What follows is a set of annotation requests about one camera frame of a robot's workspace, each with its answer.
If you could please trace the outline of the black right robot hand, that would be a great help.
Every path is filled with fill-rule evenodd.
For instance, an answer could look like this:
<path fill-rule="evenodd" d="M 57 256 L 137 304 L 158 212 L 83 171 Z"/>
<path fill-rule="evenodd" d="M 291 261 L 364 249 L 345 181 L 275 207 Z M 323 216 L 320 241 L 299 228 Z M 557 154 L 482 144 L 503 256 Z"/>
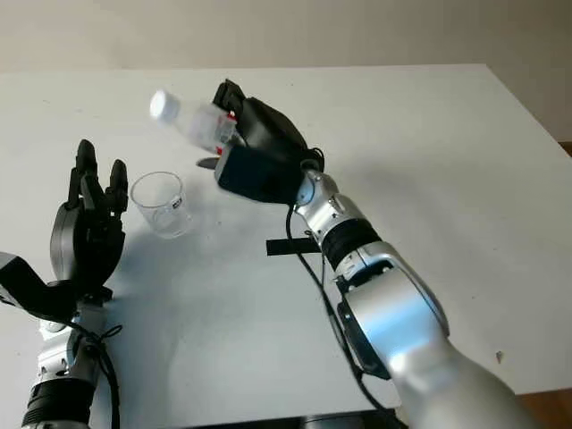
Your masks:
<path fill-rule="evenodd" d="M 245 147 L 249 153 L 265 162 L 276 162 L 294 170 L 324 169 L 324 156 L 320 149 L 308 146 L 294 123 L 282 112 L 265 102 L 247 97 L 238 84 L 222 82 L 215 92 L 213 103 L 235 120 L 232 136 L 224 150 Z"/>

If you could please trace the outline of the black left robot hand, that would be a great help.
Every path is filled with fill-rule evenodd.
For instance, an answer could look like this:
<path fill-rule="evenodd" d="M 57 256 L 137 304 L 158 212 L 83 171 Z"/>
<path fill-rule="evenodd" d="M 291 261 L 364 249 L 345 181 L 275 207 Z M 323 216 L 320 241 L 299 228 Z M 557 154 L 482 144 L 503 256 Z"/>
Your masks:
<path fill-rule="evenodd" d="M 59 281 L 70 281 L 81 298 L 104 302 L 105 286 L 118 265 L 125 241 L 122 214 L 128 207 L 126 164 L 114 161 L 103 189 L 93 144 L 83 139 L 71 169 L 67 199 L 59 206 L 50 239 L 50 258 Z"/>

